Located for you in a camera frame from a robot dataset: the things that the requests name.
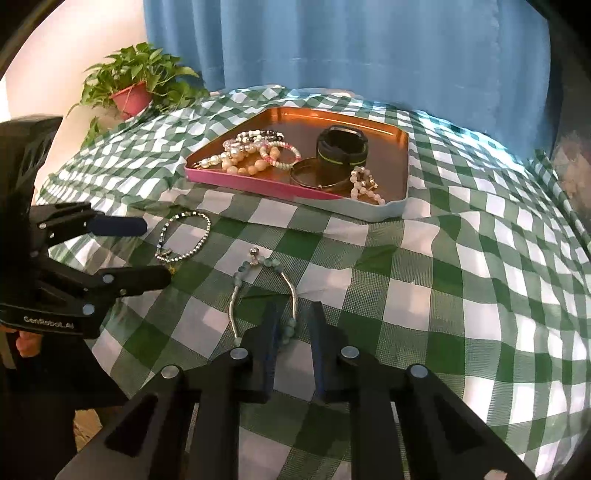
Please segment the table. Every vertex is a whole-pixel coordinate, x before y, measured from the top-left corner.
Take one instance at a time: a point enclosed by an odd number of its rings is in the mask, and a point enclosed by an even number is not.
[[[403,218],[367,224],[184,178],[190,153],[269,106],[407,131]],[[50,176],[38,202],[82,200],[149,226],[138,239],[87,235],[52,249],[91,272],[154,264],[165,219],[185,208],[212,219],[209,240],[171,286],[117,302],[92,344],[128,395],[164,365],[197,367],[231,348],[232,274],[256,245],[284,265],[301,309],[321,301],[329,323],[385,364],[426,364],[540,478],[560,469],[589,428],[589,237],[543,153],[521,164],[485,135],[424,112],[266,86],[126,121]],[[171,225],[166,247],[192,248],[202,222]],[[287,288],[268,270],[246,278],[241,331],[260,322],[268,300],[287,318]],[[314,399],[309,340],[299,322],[278,357],[271,401],[242,409],[240,479],[350,478],[348,414]]]

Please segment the pothos plant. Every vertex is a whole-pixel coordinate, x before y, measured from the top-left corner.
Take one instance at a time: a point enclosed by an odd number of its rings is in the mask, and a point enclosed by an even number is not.
[[[194,87],[179,79],[185,75],[199,78],[191,67],[180,65],[180,57],[163,53],[161,48],[154,48],[149,43],[122,48],[106,58],[111,61],[95,63],[86,69],[90,73],[85,78],[82,97],[68,114],[79,105],[115,107],[112,95],[140,82],[145,82],[154,107],[161,112],[184,108],[209,95],[205,88]],[[95,118],[85,143],[89,137],[92,141],[99,131]]]

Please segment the black bangle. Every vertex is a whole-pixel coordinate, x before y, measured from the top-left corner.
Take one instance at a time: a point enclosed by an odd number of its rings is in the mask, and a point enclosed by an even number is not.
[[[316,156],[320,160],[352,169],[365,163],[368,139],[357,128],[332,125],[319,135]]]
[[[321,185],[321,184],[310,185],[310,184],[304,183],[301,180],[299,180],[297,178],[297,175],[300,174],[302,170],[313,168],[314,167],[313,164],[315,161],[317,161],[316,157],[309,157],[309,158],[304,158],[303,160],[300,160],[298,163],[296,163],[290,169],[290,177],[291,177],[292,181],[295,184],[299,185],[300,187],[306,187],[307,189],[312,189],[312,190],[322,190],[323,192],[330,192],[331,190],[338,190],[338,189],[345,187],[347,184],[351,183],[349,176],[347,176],[347,178],[345,178],[344,180],[339,180],[338,182],[331,183],[330,185]]]

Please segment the wire bracelet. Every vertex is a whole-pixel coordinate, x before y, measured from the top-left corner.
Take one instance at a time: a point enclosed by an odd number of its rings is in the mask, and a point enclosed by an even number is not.
[[[174,258],[170,258],[170,254],[172,253],[172,250],[165,250],[162,251],[162,247],[164,246],[164,235],[166,234],[166,230],[168,229],[168,227],[170,226],[170,224],[172,222],[174,222],[175,220],[179,220],[183,217],[192,217],[192,216],[200,216],[201,218],[205,219],[205,221],[207,222],[207,228],[205,229],[205,233],[203,234],[203,237],[201,238],[201,240],[197,243],[197,245],[195,245],[195,247],[188,251],[187,253],[183,254],[183,255],[179,255],[177,257]],[[170,270],[170,273],[175,273],[176,269],[171,265],[174,262],[178,262],[179,260],[184,260],[194,254],[196,254],[197,252],[199,252],[201,250],[201,247],[203,246],[203,244],[207,241],[207,237],[209,236],[209,232],[212,229],[212,221],[209,219],[209,217],[207,215],[205,215],[205,213],[202,212],[197,212],[196,210],[190,211],[190,212],[182,212],[182,213],[178,213],[175,216],[169,218],[166,223],[164,224],[164,226],[162,227],[162,231],[160,232],[160,239],[158,240],[158,244],[156,245],[156,253],[155,253],[155,257],[156,259],[160,260],[161,262],[164,262],[167,264],[168,269]]]
[[[232,292],[232,297],[230,298],[230,306],[228,307],[228,319],[230,320],[230,326],[232,327],[232,333],[234,334],[234,345],[239,346],[240,342],[242,341],[242,337],[239,335],[238,328],[236,327],[236,320],[234,319],[234,305],[236,304],[236,300],[238,299],[238,293],[240,292],[240,287],[242,287],[244,277],[246,277],[247,273],[250,271],[251,268],[257,267],[259,265],[262,267],[272,268],[277,273],[279,273],[281,278],[283,278],[283,280],[287,284],[287,287],[290,289],[291,317],[287,320],[287,325],[283,329],[282,337],[280,340],[280,345],[287,345],[290,342],[291,337],[293,337],[296,332],[296,288],[283,271],[283,266],[281,265],[281,262],[279,262],[279,260],[271,260],[270,258],[265,258],[262,255],[259,255],[259,249],[257,247],[251,248],[250,256],[252,259],[250,261],[243,262],[242,265],[238,267],[238,271],[234,273],[234,291]]]

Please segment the black and white beaded bracelet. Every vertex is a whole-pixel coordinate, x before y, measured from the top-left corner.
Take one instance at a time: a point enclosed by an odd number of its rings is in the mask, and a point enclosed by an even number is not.
[[[205,219],[205,221],[207,222],[207,228],[205,229],[205,233],[203,234],[203,237],[197,243],[197,245],[195,245],[195,247],[192,250],[188,251],[187,253],[185,253],[183,255],[179,255],[178,257],[170,258],[170,254],[172,253],[171,250],[162,251],[162,248],[164,246],[164,235],[166,234],[166,230],[168,229],[170,224],[172,222],[174,222],[175,220],[180,220],[183,217],[187,218],[187,217],[192,217],[192,216],[200,216],[201,218]],[[209,219],[209,217],[207,215],[205,215],[202,212],[197,212],[197,211],[193,210],[191,212],[178,213],[175,216],[169,218],[166,221],[166,223],[164,224],[164,226],[162,227],[162,231],[160,232],[160,239],[158,240],[158,244],[156,245],[156,253],[154,256],[156,257],[156,259],[160,260],[161,262],[167,263],[167,264],[178,262],[179,260],[184,260],[184,259],[190,257],[191,255],[196,254],[197,252],[199,252],[201,250],[201,247],[206,242],[211,229],[212,229],[212,221]]]

